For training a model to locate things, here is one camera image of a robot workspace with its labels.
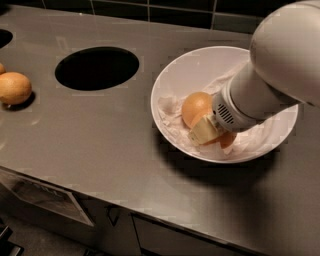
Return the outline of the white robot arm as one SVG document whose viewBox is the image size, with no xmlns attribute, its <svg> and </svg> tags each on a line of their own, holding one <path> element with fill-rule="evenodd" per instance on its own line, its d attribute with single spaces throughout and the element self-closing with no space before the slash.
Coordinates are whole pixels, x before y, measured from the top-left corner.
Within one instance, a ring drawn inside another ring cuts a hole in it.
<svg viewBox="0 0 320 256">
<path fill-rule="evenodd" d="M 320 106 L 320 0 L 271 13 L 253 34 L 250 60 L 213 96 L 188 134 L 196 145 L 246 131 L 300 102 Z"/>
</svg>

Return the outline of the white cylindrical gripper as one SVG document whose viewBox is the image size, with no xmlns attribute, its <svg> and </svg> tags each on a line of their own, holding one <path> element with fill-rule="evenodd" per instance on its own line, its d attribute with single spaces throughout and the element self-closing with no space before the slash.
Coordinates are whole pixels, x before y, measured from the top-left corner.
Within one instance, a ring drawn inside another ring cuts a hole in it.
<svg viewBox="0 0 320 256">
<path fill-rule="evenodd" d="M 188 138 L 196 146 L 204 145 L 223 135 L 224 129 L 246 131 L 297 104 L 296 99 L 268 85 L 248 62 L 214 95 L 215 116 L 194 118 Z"/>
</svg>

